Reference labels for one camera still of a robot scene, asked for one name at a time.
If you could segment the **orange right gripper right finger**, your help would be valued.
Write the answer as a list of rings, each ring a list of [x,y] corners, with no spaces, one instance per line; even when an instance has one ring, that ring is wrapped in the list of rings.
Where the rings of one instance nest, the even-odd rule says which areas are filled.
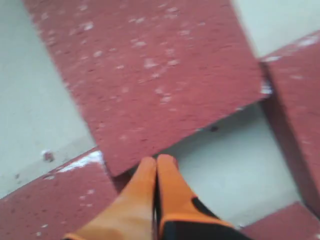
[[[168,154],[157,157],[156,210],[159,240],[250,239],[199,200]]]

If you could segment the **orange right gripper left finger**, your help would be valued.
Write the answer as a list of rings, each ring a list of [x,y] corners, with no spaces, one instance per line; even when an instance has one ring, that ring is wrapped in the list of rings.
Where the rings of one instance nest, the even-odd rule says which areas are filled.
[[[152,240],[156,160],[144,157],[131,180],[104,211],[64,240]]]

